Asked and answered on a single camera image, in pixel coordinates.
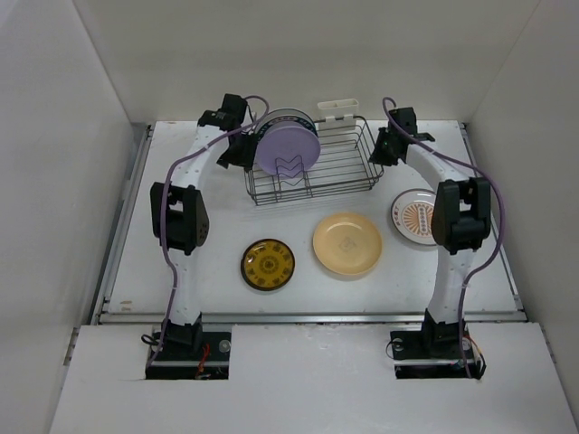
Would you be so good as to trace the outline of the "teal rim lettered plate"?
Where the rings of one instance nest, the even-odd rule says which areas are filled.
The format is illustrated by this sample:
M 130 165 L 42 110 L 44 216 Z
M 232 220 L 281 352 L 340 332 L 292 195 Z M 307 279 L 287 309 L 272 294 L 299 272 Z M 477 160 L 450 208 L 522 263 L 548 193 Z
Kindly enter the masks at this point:
M 297 129 L 303 129 L 314 136 L 318 135 L 316 130 L 316 125 L 308 118 L 303 118 L 299 116 L 277 116 L 268 121 L 266 121 L 257 131 L 258 137 L 264 137 L 268 133 L 279 130 L 282 127 L 296 127 Z

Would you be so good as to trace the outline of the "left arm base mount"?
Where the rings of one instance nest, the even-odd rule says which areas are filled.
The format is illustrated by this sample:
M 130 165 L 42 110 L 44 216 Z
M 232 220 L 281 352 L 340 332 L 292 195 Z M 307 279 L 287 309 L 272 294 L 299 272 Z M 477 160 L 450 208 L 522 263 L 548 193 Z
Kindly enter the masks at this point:
M 205 332 L 194 345 L 166 338 L 155 360 L 145 367 L 147 380 L 228 380 L 231 354 L 230 332 Z

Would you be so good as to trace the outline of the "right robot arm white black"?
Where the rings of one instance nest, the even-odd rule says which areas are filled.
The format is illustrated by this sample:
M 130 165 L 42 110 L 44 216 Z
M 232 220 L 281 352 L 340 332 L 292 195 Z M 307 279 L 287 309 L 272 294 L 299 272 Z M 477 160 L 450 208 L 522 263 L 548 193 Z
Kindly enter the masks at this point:
M 421 329 L 394 334 L 392 341 L 402 347 L 397 354 L 402 360 L 458 359 L 464 355 L 463 305 L 471 264 L 491 230 L 491 184 L 472 175 L 472 165 L 427 145 L 433 138 L 418 132 L 412 108 L 384 112 L 388 126 L 379 129 L 370 161 L 402 162 L 435 190 L 431 232 L 438 247 L 434 291 Z

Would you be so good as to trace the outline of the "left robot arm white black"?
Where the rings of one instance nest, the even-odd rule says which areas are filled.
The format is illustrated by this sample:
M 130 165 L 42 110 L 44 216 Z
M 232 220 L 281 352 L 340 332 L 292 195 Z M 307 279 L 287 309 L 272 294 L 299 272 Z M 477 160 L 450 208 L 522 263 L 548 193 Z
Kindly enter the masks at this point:
M 216 165 L 251 163 L 251 130 L 265 119 L 269 102 L 258 95 L 227 93 L 221 107 L 198 119 L 193 144 L 173 162 L 163 182 L 150 188 L 151 217 L 164 261 L 171 272 L 171 292 L 159 337 L 151 337 L 150 362 L 174 350 L 185 359 L 202 350 L 201 308 L 192 278 L 196 250 L 206 242 L 209 216 L 203 189 Z

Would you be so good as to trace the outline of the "white orange sunburst plate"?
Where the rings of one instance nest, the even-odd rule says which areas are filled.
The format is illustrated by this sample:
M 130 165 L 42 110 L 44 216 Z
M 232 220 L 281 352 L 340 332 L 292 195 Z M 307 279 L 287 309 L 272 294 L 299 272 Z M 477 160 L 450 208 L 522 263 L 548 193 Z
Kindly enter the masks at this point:
M 432 235 L 435 198 L 435 192 L 426 189 L 409 189 L 394 198 L 391 220 L 408 241 L 428 247 L 436 245 Z

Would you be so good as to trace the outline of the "beige bear plate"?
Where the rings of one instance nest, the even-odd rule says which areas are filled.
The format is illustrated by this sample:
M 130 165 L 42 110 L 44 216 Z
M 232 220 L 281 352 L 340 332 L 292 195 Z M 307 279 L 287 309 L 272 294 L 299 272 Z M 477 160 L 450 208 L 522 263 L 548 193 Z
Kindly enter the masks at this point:
M 353 212 L 322 219 L 313 232 L 312 246 L 326 269 L 347 277 L 365 275 L 383 253 L 381 232 L 367 217 Z

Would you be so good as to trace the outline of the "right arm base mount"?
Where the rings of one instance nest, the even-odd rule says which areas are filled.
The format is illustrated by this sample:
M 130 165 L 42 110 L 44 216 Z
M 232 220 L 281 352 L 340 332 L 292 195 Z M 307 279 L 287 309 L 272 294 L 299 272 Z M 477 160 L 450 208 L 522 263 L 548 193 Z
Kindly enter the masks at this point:
M 487 363 L 479 347 L 467 335 L 430 344 L 419 330 L 394 330 L 386 354 L 394 361 L 397 380 L 474 379 L 481 380 Z

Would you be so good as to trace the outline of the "white teal rim plate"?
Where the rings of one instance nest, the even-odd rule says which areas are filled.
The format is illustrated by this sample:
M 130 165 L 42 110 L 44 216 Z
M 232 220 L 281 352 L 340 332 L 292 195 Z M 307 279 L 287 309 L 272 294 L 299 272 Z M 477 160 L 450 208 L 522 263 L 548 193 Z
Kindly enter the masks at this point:
M 313 119 L 304 111 L 296 108 L 276 108 L 270 111 L 262 121 L 262 123 L 270 122 L 275 118 L 300 118 L 304 122 L 313 123 Z

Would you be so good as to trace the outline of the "small yellow patterned plate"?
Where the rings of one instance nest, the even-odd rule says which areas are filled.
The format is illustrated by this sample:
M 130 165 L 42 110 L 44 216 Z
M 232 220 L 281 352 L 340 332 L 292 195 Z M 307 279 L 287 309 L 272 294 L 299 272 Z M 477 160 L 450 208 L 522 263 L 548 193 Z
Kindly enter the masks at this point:
M 285 242 L 261 239 L 242 254 L 240 272 L 244 282 L 251 288 L 271 292 L 290 281 L 295 267 L 295 256 Z

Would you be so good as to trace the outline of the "purple plate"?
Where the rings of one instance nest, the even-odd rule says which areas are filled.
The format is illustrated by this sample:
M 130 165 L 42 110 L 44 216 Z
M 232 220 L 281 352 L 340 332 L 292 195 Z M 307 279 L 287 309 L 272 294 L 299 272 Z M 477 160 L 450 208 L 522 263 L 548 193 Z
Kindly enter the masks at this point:
M 282 127 L 259 140 L 254 161 L 268 175 L 294 178 L 307 172 L 320 152 L 317 136 L 296 127 Z

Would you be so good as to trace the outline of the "grey wire dish rack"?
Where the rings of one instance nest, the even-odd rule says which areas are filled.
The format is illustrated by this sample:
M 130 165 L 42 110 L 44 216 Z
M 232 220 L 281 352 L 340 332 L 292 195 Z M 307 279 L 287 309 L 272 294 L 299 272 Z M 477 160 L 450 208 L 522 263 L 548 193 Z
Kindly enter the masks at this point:
M 245 187 L 253 202 L 260 206 L 373 189 L 384 173 L 370 162 L 375 138 L 364 117 L 353 121 L 351 126 L 343 118 L 316 122 L 321 152 L 309 170 L 298 159 L 290 162 L 293 176 L 268 175 L 257 165 L 247 169 Z

